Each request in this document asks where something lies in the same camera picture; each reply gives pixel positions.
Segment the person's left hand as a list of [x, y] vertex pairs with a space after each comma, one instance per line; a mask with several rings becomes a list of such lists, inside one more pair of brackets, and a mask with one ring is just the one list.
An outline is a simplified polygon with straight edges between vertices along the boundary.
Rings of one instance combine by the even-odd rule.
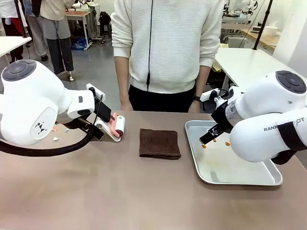
[[201, 108], [200, 102], [193, 101], [189, 107], [188, 112], [189, 113], [200, 113], [200, 108]]

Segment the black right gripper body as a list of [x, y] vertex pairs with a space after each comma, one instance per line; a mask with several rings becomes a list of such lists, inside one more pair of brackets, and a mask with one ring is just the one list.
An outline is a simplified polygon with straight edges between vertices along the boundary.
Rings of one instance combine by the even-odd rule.
[[226, 107], [227, 107], [227, 102], [224, 102], [220, 106], [216, 107], [211, 117], [214, 119], [216, 124], [221, 124], [225, 127], [225, 132], [231, 132], [233, 126], [229, 123], [226, 117], [225, 113]]

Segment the person's right hand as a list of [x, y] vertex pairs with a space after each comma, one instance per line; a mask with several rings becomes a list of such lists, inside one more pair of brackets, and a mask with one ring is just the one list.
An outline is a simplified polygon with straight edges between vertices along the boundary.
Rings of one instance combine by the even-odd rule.
[[120, 101], [120, 104], [121, 104], [121, 110], [123, 110], [123, 111], [133, 111], [133, 107], [132, 107], [129, 100]]

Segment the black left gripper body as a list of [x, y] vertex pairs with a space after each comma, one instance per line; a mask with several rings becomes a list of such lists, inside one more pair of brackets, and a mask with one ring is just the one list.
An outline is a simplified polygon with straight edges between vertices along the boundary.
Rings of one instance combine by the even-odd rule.
[[94, 113], [104, 122], [109, 122], [111, 119], [111, 109], [99, 100], [95, 100]]

